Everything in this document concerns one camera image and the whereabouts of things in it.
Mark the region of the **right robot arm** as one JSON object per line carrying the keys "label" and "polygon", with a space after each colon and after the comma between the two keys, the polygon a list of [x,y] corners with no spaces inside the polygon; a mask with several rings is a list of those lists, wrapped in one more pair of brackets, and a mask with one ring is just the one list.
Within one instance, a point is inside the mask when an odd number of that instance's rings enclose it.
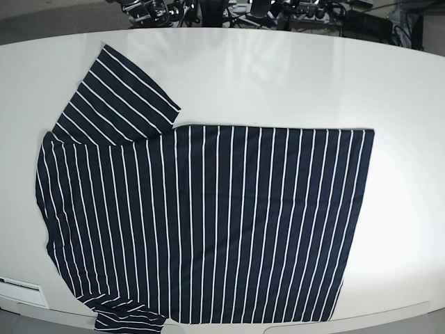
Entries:
{"label": "right robot arm", "polygon": [[132,29],[191,27],[200,24],[198,1],[116,1]]}

